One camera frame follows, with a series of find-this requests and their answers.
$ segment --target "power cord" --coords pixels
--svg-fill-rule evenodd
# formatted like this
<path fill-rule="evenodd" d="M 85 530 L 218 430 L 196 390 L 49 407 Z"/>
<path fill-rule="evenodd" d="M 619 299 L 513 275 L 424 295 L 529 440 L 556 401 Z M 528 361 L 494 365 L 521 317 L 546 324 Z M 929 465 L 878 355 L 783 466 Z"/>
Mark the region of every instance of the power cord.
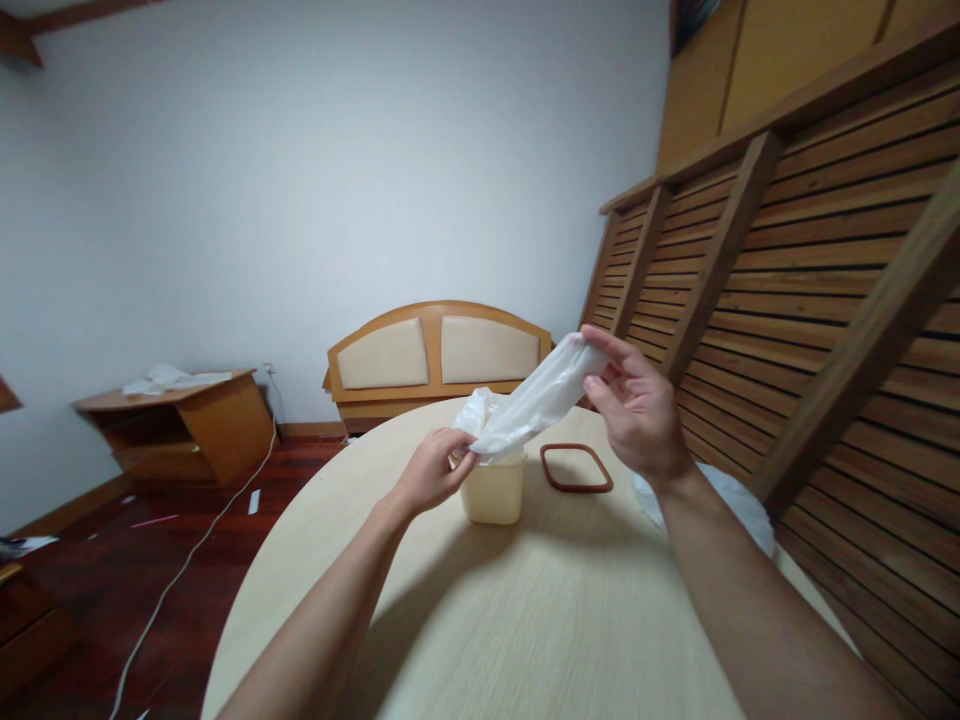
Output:
<path fill-rule="evenodd" d="M 277 387 L 277 383 L 273 380 L 273 373 L 275 371 L 268 370 L 267 378 L 270 380 L 270 384 L 273 385 L 273 389 L 277 392 L 277 397 L 280 399 L 279 405 L 283 406 L 283 398 L 280 395 L 280 388 Z M 267 464 L 267 460 L 270 459 L 270 456 L 273 455 L 273 444 L 277 441 L 277 411 L 273 411 L 273 420 L 271 421 L 273 425 L 273 437 L 270 439 L 270 449 L 267 451 L 267 456 L 263 459 L 263 462 L 260 463 L 260 467 L 257 468 L 257 471 L 250 476 L 250 479 L 244 483 L 243 487 L 237 490 L 236 494 L 230 498 L 230 501 L 226 504 L 223 510 L 220 511 L 220 514 L 213 519 L 213 522 L 210 523 L 210 527 L 207 528 L 207 532 L 203 534 L 203 537 L 200 538 L 200 542 L 193 546 L 193 549 L 187 554 L 187 559 L 183 561 L 183 566 L 180 568 L 173 580 L 170 581 L 170 584 L 164 588 L 163 592 L 160 593 L 160 599 L 157 600 L 157 605 L 153 609 L 153 614 L 150 616 L 150 619 L 147 621 L 147 626 L 143 629 L 143 632 L 140 633 L 140 639 L 137 640 L 137 644 L 133 646 L 133 651 L 130 653 L 130 657 L 127 658 L 126 664 L 123 666 L 123 672 L 120 673 L 120 682 L 117 685 L 117 694 L 113 701 L 113 711 L 110 713 L 110 720 L 115 720 L 117 713 L 120 711 L 120 703 L 123 702 L 123 689 L 127 684 L 127 674 L 130 672 L 130 667 L 133 665 L 134 658 L 137 657 L 137 653 L 140 652 L 140 646 L 143 645 L 144 639 L 150 632 L 150 629 L 153 627 L 154 621 L 157 619 L 157 615 L 160 614 L 160 608 L 163 607 L 163 601 L 167 597 L 167 593 L 170 592 L 170 588 L 176 585 L 177 580 L 180 579 L 180 576 L 186 571 L 187 567 L 190 565 L 190 561 L 193 560 L 194 553 L 200 549 L 200 546 L 206 542 L 207 538 L 210 537 L 210 533 L 213 532 L 213 529 L 216 527 L 217 523 L 220 522 L 220 518 L 227 514 L 227 511 L 233 505 L 233 502 L 243 495 L 250 483 L 252 483 L 257 476 L 260 474 L 260 471 L 263 470 L 264 466 Z"/>

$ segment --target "forearm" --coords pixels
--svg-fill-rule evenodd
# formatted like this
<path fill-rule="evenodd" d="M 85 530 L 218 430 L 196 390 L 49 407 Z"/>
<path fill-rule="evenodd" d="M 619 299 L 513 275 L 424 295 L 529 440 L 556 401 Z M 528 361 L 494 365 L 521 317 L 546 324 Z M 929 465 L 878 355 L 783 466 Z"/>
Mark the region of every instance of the forearm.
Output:
<path fill-rule="evenodd" d="M 747 717 L 898 717 L 698 470 L 659 500 L 694 609 Z"/>
<path fill-rule="evenodd" d="M 254 663 L 220 720 L 333 713 L 411 519 L 394 495 L 377 503 Z"/>

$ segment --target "wooden louvered wall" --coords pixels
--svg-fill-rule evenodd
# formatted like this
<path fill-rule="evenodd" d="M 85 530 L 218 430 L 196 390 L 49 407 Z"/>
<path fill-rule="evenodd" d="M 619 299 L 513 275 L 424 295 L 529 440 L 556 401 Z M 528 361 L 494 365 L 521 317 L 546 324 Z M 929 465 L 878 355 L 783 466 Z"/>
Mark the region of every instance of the wooden louvered wall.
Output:
<path fill-rule="evenodd" d="M 646 202 L 611 214 L 581 322 L 593 323 L 604 330 L 613 327 L 623 305 L 627 274 L 637 254 L 646 215 Z"/>
<path fill-rule="evenodd" d="M 960 717 L 958 51 L 945 11 L 615 198 L 640 231 L 584 313 L 929 718 Z"/>

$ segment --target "hand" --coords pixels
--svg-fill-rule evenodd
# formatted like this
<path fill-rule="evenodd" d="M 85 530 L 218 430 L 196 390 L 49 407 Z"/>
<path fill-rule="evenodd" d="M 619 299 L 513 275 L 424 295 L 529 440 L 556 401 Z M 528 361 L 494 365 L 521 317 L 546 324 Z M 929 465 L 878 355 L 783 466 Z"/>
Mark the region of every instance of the hand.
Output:
<path fill-rule="evenodd" d="M 617 457 L 658 493 L 666 483 L 695 470 L 670 381 L 630 343 L 593 325 L 580 331 L 588 344 L 611 359 L 603 377 L 588 375 L 583 388 L 607 423 Z"/>
<path fill-rule="evenodd" d="M 392 493 L 411 515 L 435 508 L 460 488 L 477 464 L 476 453 L 468 452 L 451 470 L 450 453 L 476 441 L 463 430 L 434 430 L 413 453 Z"/>

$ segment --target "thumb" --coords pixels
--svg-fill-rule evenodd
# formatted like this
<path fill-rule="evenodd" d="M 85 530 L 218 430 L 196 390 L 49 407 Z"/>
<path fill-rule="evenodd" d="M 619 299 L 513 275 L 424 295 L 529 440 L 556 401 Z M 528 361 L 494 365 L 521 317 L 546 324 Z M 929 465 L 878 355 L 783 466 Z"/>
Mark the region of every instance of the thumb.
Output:
<path fill-rule="evenodd" d="M 447 476 L 454 489 L 460 487 L 463 481 L 467 479 L 467 475 L 470 474 L 470 471 L 473 470 L 473 466 L 476 464 L 477 454 L 475 452 L 468 452 L 463 456 L 463 460 L 457 463 L 457 467 L 451 470 L 450 474 Z"/>
<path fill-rule="evenodd" d="M 619 424 L 629 414 L 629 411 L 602 378 L 596 375 L 587 375 L 583 379 L 583 389 L 587 391 L 590 402 L 606 420 L 608 428 L 615 423 Z"/>

